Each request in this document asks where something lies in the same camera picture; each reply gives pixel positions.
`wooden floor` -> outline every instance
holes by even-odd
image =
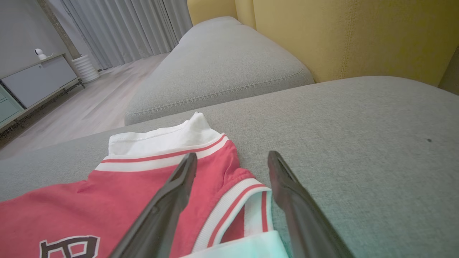
[[[124,126],[124,112],[137,87],[166,56],[102,71],[86,89],[78,86],[50,101],[22,121],[24,129],[15,126],[2,133],[0,159]]]

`gray curtain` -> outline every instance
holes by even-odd
[[[102,69],[170,52],[192,27],[186,0],[62,0]]]

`red and white jersey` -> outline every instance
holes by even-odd
[[[270,189],[239,167],[233,142],[195,113],[175,127],[112,136],[109,155],[87,180],[0,203],[1,255],[107,257],[189,152],[198,157],[196,177],[171,257],[273,230]]]

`gray sofa cushion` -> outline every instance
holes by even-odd
[[[314,83],[293,55],[219,17],[191,28],[131,100],[125,124]]]
[[[459,96],[408,79],[360,77],[199,111],[267,185],[268,151],[279,151],[356,257],[459,253]],[[177,125],[193,112],[1,161],[0,195],[83,180],[107,154],[109,136]],[[276,205],[273,219],[288,242]]]

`yellow sofa backrest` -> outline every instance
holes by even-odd
[[[188,0],[188,7],[193,24],[232,16],[256,28],[316,82],[389,75],[438,86],[459,45],[457,0]]]

